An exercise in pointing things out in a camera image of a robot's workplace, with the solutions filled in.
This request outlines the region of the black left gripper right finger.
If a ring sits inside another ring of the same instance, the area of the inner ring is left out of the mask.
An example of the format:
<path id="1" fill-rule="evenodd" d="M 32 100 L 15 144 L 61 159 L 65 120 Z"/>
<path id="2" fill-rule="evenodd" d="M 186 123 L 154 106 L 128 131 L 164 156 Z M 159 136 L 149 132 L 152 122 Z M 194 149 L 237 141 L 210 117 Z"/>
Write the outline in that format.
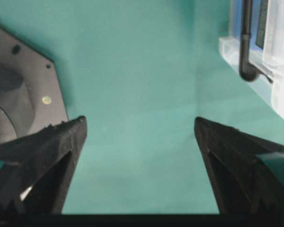
<path id="1" fill-rule="evenodd" d="M 220 213 L 284 214 L 284 145 L 202 117 L 194 132 Z"/>

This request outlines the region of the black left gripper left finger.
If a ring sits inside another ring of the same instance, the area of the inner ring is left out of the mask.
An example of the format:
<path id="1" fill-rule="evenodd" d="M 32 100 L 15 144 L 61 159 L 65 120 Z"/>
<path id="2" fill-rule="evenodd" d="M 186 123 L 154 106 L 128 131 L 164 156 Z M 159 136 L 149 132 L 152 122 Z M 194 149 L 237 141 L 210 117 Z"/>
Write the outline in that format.
<path id="1" fill-rule="evenodd" d="M 0 144 L 0 213 L 61 213 L 86 137 L 80 116 Z"/>

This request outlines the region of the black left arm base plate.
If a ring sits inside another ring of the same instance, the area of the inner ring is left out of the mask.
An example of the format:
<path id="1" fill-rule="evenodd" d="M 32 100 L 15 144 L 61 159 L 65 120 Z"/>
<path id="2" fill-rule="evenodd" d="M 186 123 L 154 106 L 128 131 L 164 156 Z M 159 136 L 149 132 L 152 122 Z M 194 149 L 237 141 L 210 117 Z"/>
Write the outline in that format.
<path id="1" fill-rule="evenodd" d="M 66 121 L 54 62 L 0 27 L 0 144 Z"/>

